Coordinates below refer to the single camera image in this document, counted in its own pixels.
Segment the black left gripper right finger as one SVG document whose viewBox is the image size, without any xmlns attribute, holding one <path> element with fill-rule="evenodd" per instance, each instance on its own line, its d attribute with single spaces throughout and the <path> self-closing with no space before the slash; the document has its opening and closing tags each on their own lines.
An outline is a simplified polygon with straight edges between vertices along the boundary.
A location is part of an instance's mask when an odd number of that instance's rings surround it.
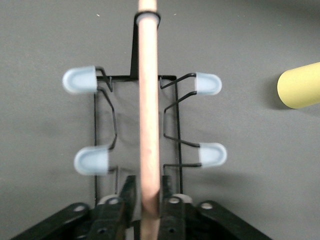
<svg viewBox="0 0 320 240">
<path fill-rule="evenodd" d="M 174 194 L 172 179 L 162 176 L 161 240 L 269 240 L 270 237 L 212 200 L 193 205 Z"/>
</svg>

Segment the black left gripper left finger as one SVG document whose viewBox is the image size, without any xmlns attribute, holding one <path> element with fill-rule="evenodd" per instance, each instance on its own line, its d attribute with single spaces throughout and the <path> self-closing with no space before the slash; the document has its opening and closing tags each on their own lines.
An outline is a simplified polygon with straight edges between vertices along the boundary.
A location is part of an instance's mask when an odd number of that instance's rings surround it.
<svg viewBox="0 0 320 240">
<path fill-rule="evenodd" d="M 14 240 L 124 240 L 137 197 L 135 175 L 126 177 L 120 193 L 106 196 L 94 208 L 73 203 L 13 237 Z"/>
</svg>

